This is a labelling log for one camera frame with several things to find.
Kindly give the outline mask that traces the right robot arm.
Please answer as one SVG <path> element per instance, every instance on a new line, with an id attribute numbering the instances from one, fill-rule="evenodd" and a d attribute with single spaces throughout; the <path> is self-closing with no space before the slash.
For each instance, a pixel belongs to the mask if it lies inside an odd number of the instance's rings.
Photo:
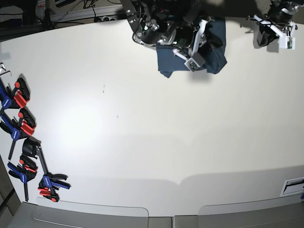
<path id="1" fill-rule="evenodd" d="M 211 32 L 214 18 L 207 16 L 199 0 L 123 0 L 123 10 L 135 42 L 168 46 L 187 60 L 223 46 Z"/>

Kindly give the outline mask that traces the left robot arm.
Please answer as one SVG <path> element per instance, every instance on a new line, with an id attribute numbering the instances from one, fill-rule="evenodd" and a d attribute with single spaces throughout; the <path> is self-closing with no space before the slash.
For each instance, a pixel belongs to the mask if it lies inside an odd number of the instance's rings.
<path id="1" fill-rule="evenodd" d="M 302 0 L 272 0 L 266 14 L 248 17 L 259 26 L 256 37 L 258 46 L 265 47 L 277 40 L 280 48 L 295 49 L 294 32 L 298 26 L 293 21 L 293 15 L 303 6 Z"/>

